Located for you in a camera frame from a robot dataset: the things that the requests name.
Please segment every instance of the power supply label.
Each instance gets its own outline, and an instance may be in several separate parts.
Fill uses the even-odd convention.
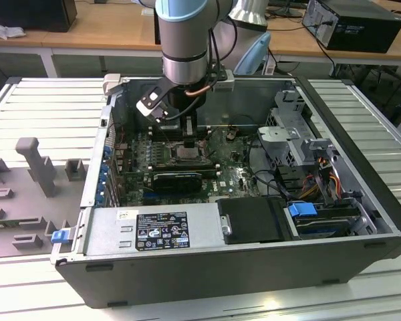
[[[187,212],[139,214],[136,217],[138,251],[190,247]]]

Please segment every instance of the motherboard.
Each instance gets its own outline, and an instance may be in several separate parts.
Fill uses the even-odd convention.
[[[210,131],[186,148],[182,141],[156,141],[138,133],[128,143],[128,166],[121,170],[121,204],[214,203],[218,199],[259,196],[247,168],[249,137],[227,126]]]

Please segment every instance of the black computer tower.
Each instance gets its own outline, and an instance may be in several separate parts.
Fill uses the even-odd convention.
[[[368,0],[310,0],[303,25],[328,50],[386,53],[401,18]]]
[[[74,0],[0,0],[0,25],[67,32],[76,19]]]

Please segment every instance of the screw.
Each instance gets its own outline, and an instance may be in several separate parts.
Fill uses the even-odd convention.
[[[223,231],[224,236],[230,236],[232,234],[229,226],[222,226],[221,231]]]

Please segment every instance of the copper pipe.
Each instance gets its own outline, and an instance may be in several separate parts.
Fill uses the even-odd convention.
[[[204,94],[208,90],[211,89],[211,85],[205,86],[204,88],[201,88],[200,90],[197,90],[196,92],[189,92],[188,90],[185,91],[186,96],[188,97],[197,97],[200,96],[201,94]]]

